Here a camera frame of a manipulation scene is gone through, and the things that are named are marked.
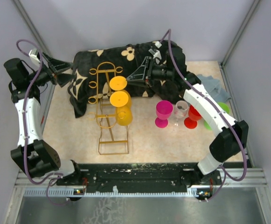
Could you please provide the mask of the orange plastic wine glass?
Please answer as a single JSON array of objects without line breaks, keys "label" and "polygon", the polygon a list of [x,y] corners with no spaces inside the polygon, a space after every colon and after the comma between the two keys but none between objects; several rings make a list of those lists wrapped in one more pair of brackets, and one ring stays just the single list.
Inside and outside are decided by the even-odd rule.
[{"label": "orange plastic wine glass", "polygon": [[120,91],[127,86],[127,80],[123,76],[115,76],[110,80],[109,86],[114,91]]}]

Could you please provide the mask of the pink plastic wine glass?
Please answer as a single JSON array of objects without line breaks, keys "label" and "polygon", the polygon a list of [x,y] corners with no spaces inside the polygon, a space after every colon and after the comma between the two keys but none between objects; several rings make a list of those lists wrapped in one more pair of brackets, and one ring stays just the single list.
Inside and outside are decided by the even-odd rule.
[{"label": "pink plastic wine glass", "polygon": [[155,125],[158,128],[165,128],[168,125],[168,118],[171,116],[174,110],[173,105],[167,101],[162,100],[156,105],[156,116]]}]

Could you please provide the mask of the clear wine glass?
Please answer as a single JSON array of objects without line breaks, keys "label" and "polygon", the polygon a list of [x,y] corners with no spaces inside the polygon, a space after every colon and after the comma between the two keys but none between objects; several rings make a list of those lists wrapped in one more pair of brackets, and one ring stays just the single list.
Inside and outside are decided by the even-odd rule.
[{"label": "clear wine glass", "polygon": [[186,101],[180,100],[174,107],[174,125],[178,126],[179,120],[187,115],[189,106]]}]

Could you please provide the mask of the red plastic wine glass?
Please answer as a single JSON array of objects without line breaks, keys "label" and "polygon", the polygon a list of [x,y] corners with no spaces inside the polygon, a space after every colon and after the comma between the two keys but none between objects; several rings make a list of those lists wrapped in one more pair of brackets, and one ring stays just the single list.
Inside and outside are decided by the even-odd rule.
[{"label": "red plastic wine glass", "polygon": [[198,121],[202,119],[199,112],[191,105],[188,110],[188,117],[184,120],[184,125],[188,129],[195,129]]}]

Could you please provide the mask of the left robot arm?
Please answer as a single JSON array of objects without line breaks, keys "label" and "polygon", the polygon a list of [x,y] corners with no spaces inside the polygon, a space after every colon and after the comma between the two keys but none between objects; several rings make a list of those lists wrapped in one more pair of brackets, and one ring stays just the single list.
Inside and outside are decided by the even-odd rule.
[{"label": "left robot arm", "polygon": [[83,179],[79,166],[73,160],[60,159],[57,151],[43,140],[40,118],[39,87],[48,82],[65,86],[74,78],[66,73],[73,64],[54,59],[45,53],[31,52],[29,57],[35,64],[39,64],[41,58],[47,63],[40,64],[38,71],[32,73],[28,72],[19,58],[4,63],[12,79],[9,87],[11,100],[18,113],[20,131],[17,148],[11,151],[11,158],[30,179],[53,174],[78,185]]}]

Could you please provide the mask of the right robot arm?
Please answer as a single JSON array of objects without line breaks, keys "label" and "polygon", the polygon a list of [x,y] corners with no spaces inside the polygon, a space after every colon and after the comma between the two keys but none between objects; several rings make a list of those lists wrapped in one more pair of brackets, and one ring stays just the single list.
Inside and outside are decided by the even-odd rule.
[{"label": "right robot arm", "polygon": [[166,64],[156,64],[152,57],[145,57],[142,64],[127,77],[128,84],[153,87],[157,81],[171,81],[183,99],[187,101],[207,122],[215,139],[209,146],[209,153],[197,163],[195,181],[204,185],[230,157],[244,153],[248,137],[248,124],[237,121],[227,114],[205,89],[201,80],[187,70],[185,54],[172,48],[166,53]]}]

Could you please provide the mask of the black patterned plush blanket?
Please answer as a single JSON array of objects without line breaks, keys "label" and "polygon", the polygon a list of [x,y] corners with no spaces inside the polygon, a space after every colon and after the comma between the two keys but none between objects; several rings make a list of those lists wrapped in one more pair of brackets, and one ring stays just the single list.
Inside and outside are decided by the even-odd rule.
[{"label": "black patterned plush blanket", "polygon": [[[146,56],[152,56],[148,51],[156,41],[142,44],[128,44],[123,47],[111,49],[89,50],[78,52],[73,60],[74,79],[68,87],[69,101],[73,106],[75,118],[80,118],[86,113],[88,103],[95,103],[98,100],[110,97],[108,86],[105,85],[105,73],[98,76],[98,94],[96,88],[90,88],[91,81],[96,81],[97,76],[90,74],[90,69],[95,69],[100,63],[111,62],[115,67],[122,67],[119,76],[128,77],[143,62]],[[167,41],[163,41],[159,51],[161,53],[161,63],[166,64],[166,52],[168,51]],[[182,100],[182,94],[178,91],[177,86],[171,81],[156,81],[154,87],[145,88],[134,85],[128,85],[126,90],[131,97],[152,97],[158,95],[162,100],[168,100],[172,104]]]}]

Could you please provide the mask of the light blue denim cloth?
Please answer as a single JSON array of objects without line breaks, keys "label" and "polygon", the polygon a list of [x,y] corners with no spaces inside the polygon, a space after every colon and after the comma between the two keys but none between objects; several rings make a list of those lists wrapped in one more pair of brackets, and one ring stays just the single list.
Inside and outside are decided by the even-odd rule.
[{"label": "light blue denim cloth", "polygon": [[219,79],[213,78],[212,76],[204,76],[202,74],[197,75],[204,85],[207,93],[216,101],[226,103],[231,99],[229,93],[227,93]]}]

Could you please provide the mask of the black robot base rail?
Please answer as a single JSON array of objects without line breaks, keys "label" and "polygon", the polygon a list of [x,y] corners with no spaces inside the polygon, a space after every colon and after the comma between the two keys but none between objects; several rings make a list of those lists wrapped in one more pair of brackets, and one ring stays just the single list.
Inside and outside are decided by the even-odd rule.
[{"label": "black robot base rail", "polygon": [[77,172],[57,181],[58,186],[82,186],[88,193],[185,193],[189,187],[208,188],[222,183],[218,170],[203,175],[196,163],[78,164]]}]

